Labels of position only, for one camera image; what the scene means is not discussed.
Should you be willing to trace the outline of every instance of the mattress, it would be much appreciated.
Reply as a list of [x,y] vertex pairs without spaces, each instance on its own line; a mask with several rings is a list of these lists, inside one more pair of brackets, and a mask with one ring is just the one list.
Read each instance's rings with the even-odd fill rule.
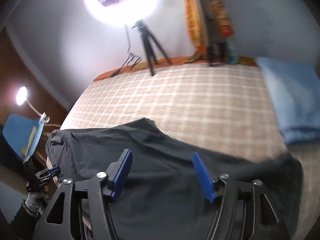
[[[154,77],[141,70],[94,82],[61,129],[114,127],[142,117],[180,141],[254,162],[287,150],[262,70],[244,65],[172,66],[157,69]],[[288,150],[304,172],[293,237],[302,240],[320,214],[320,144]]]

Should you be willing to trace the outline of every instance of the black sleeve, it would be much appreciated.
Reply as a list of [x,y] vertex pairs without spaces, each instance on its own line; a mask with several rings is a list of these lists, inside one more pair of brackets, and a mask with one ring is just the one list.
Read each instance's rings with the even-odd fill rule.
[[31,240],[36,224],[37,220],[30,216],[22,205],[10,223],[12,230],[23,240]]

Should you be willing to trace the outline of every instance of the silver bolt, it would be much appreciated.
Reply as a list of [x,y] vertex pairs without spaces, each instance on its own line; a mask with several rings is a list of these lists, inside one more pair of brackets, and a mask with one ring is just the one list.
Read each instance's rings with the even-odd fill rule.
[[220,174],[220,178],[222,178],[222,179],[229,179],[229,174],[221,173],[221,174]]
[[69,185],[71,182],[72,182],[72,179],[64,179],[64,180],[63,180],[63,183],[64,183],[65,185]]
[[107,174],[105,172],[103,172],[103,171],[97,173],[97,177],[100,178],[100,179],[104,178],[106,175]]
[[259,179],[255,179],[255,180],[253,181],[253,184],[254,184],[254,185],[257,185],[257,186],[262,186],[263,182],[262,182],[261,180],[259,180]]

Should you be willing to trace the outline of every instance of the black tripod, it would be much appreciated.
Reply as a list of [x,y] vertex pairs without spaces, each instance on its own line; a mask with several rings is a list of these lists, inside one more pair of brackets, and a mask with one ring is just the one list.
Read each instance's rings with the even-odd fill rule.
[[167,54],[165,53],[164,49],[160,45],[159,41],[157,41],[157,39],[154,37],[154,35],[148,30],[148,27],[143,22],[143,20],[137,21],[132,28],[135,28],[135,27],[138,27],[138,31],[140,32],[140,35],[141,35],[141,38],[142,38],[144,50],[145,50],[146,57],[147,57],[148,63],[149,63],[149,69],[150,69],[150,72],[151,72],[151,76],[155,75],[155,71],[154,71],[153,65],[152,65],[152,60],[154,60],[155,64],[158,64],[158,62],[157,62],[155,53],[153,52],[153,49],[152,49],[152,46],[151,46],[151,43],[150,43],[150,39],[154,41],[154,43],[161,50],[161,52],[162,52],[163,56],[165,57],[165,59],[168,61],[168,63],[170,65],[172,65],[171,60],[168,58]]

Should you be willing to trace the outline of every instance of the bright light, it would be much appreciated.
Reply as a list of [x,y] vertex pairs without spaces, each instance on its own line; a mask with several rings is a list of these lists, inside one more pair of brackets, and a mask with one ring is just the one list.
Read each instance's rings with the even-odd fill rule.
[[158,0],[126,0],[121,4],[104,7],[98,0],[83,0],[88,13],[96,20],[115,26],[129,25],[148,16]]
[[26,87],[22,87],[19,89],[16,99],[17,99],[17,104],[19,106],[21,106],[23,104],[23,102],[26,101],[26,99],[27,99],[27,88]]

